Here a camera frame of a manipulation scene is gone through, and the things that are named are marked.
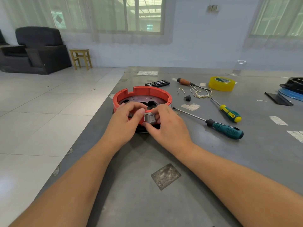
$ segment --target table surface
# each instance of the table surface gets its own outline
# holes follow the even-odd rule
[[[138,71],[159,71],[158,76],[137,76]],[[243,71],[227,76],[231,70],[129,67],[111,94],[157,80],[170,81],[161,89],[172,95],[174,107],[196,116],[234,125],[223,117],[212,100],[184,100],[177,94],[180,84],[174,78],[193,83],[208,83],[211,76],[226,76],[238,82],[233,91],[213,91],[219,103],[226,104],[242,116],[237,127],[244,131],[240,140],[232,140],[206,126],[203,121],[180,113],[194,143],[216,155],[253,169],[299,194],[303,194],[303,143],[287,130],[303,131],[303,102],[290,99],[294,106],[274,104],[264,92],[276,93],[287,79],[282,72]],[[183,87],[186,95],[188,87]],[[182,104],[198,104],[195,111]],[[38,196],[83,156],[103,135],[112,115],[109,97],[96,112]],[[278,116],[288,126],[277,125],[269,117]],[[160,191],[151,174],[171,163],[181,177]],[[112,159],[100,186],[87,226],[241,226],[218,198],[190,170],[162,148],[149,134],[135,134]]]

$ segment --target yellow tape roll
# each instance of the yellow tape roll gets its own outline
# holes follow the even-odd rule
[[[235,81],[225,77],[211,77],[208,86],[212,89],[224,92],[230,92],[233,90]]]

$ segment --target fingernail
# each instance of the fingernail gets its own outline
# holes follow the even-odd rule
[[[138,110],[138,112],[139,112],[140,114],[144,114],[144,113],[145,113],[145,109],[144,109],[144,108],[140,108],[140,109]]]

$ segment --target blue object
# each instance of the blue object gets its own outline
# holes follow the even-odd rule
[[[280,93],[282,93],[283,95],[286,95],[286,96],[288,96],[288,97],[290,97],[292,99],[297,99],[297,100],[303,101],[303,94],[290,91],[290,90],[288,90],[286,88],[281,88],[278,91]]]

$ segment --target light blue wall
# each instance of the light blue wall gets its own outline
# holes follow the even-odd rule
[[[242,48],[259,0],[177,0],[173,39],[167,45],[96,44],[90,36],[82,42],[66,42],[69,48],[88,48],[94,66],[161,66],[233,68],[246,60],[246,68],[300,70],[302,51]],[[207,6],[218,5],[218,13],[207,13]],[[13,41],[0,9],[0,28],[7,41]]]

